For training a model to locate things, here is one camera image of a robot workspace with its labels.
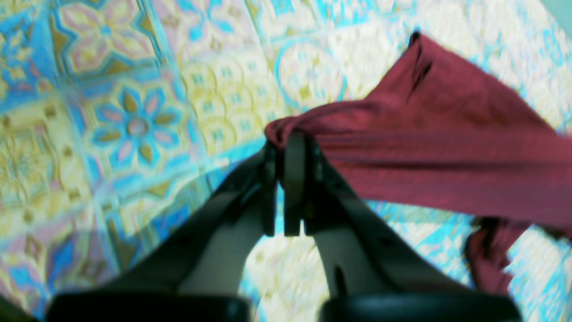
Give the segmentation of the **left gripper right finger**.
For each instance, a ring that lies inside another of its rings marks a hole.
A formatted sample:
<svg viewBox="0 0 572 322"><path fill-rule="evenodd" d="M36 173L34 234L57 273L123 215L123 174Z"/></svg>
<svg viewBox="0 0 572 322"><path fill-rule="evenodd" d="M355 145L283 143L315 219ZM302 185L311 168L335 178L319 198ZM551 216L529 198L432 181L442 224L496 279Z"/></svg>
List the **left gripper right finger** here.
<svg viewBox="0 0 572 322"><path fill-rule="evenodd" d="M303 224L313 236L332 297L471 294L378 218L316 141L295 132L284 153L285 233L292 236Z"/></svg>

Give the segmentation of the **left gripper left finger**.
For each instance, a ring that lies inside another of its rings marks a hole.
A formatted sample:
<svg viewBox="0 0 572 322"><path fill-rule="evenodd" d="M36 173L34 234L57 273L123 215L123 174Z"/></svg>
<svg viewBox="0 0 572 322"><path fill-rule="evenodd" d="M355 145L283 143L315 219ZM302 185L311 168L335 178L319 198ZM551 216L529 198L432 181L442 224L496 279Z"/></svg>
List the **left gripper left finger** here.
<svg viewBox="0 0 572 322"><path fill-rule="evenodd" d="M229 295L262 236L274 235L276 149L270 143L232 171L206 203L133 269L101 289Z"/></svg>

